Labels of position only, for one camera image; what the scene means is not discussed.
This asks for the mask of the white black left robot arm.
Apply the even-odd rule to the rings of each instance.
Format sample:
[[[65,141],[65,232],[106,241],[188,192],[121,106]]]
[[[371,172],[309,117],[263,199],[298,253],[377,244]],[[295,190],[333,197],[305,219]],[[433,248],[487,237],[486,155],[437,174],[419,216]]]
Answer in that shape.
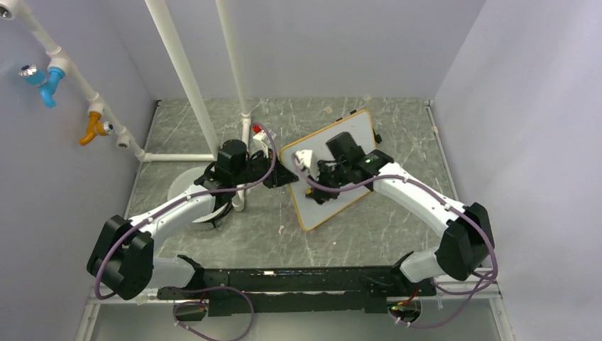
[[[203,267],[188,256],[161,258],[155,252],[193,221],[214,218],[233,206],[238,191],[258,184],[279,188],[297,180],[272,149],[250,155],[242,141],[226,141],[217,160],[183,193],[149,212],[132,218],[114,215],[104,223],[87,262],[97,298],[129,300],[147,288],[163,287],[197,297],[204,288]]]

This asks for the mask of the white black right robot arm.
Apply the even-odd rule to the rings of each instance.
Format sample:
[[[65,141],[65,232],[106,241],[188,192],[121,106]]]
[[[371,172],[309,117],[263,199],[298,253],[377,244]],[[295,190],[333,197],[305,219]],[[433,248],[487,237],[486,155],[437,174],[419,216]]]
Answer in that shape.
[[[326,147],[332,155],[329,160],[317,158],[311,150],[297,151],[291,158],[310,185],[308,197],[322,204],[365,187],[404,207],[440,238],[437,246],[410,252],[398,261],[398,271],[391,276],[395,292],[407,295],[420,281],[442,275],[464,281],[491,255],[494,241],[483,205],[445,197],[382,150],[365,152],[349,132],[337,134]]]

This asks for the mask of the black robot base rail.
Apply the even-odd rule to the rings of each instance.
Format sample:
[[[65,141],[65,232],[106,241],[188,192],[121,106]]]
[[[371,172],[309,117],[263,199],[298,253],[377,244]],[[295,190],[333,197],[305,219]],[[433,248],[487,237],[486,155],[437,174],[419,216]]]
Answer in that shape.
[[[387,313],[398,301],[435,293],[429,279],[412,283],[393,266],[339,266],[202,269],[184,288],[160,288],[158,299],[203,301],[210,317],[221,317],[250,311]]]

